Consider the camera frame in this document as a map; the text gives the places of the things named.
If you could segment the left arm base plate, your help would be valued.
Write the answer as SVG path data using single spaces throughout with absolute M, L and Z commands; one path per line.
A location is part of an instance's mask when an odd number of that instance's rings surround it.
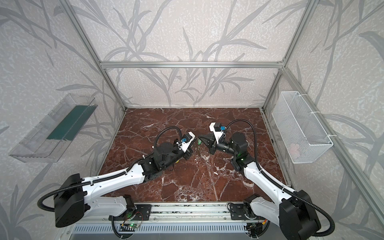
M 114 217 L 115 221 L 148 221 L 150 219 L 152 205 L 139 204 L 134 208 L 128 208 L 121 215 Z

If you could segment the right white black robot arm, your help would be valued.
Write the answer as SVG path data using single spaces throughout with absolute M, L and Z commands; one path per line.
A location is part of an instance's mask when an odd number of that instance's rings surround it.
M 258 167 L 255 158 L 248 153 L 248 142 L 243 133 L 234 133 L 229 141 L 225 140 L 222 133 L 202 135 L 199 140 L 209 148 L 211 154 L 221 151 L 232 155 L 234 169 L 269 196 L 269 201 L 261 196 L 244 201 L 250 218 L 260 216 L 269 220 L 280 227 L 288 240 L 306 240 L 320 230 L 321 223 L 315 209 L 310 206 L 312 200 L 309 195 L 304 191 L 299 191 L 298 197 L 289 195 L 287 192 L 293 192 L 294 189 Z

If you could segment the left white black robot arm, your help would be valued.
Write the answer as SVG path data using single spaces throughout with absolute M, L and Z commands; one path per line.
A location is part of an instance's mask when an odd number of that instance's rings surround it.
M 69 176 L 61 185 L 64 192 L 54 195 L 56 227 L 67 227 L 83 217 L 121 215 L 128 209 L 126 198 L 109 198 L 104 195 L 155 180 L 178 160 L 187 160 L 193 153 L 192 144 L 162 143 L 150 156 L 129 168 L 88 178 L 81 178 L 79 174 Z

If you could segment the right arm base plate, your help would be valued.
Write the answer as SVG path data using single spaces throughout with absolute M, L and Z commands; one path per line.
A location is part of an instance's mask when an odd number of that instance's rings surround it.
M 249 205 L 228 203 L 227 209 L 230 212 L 231 220 L 254 220 L 257 218 Z

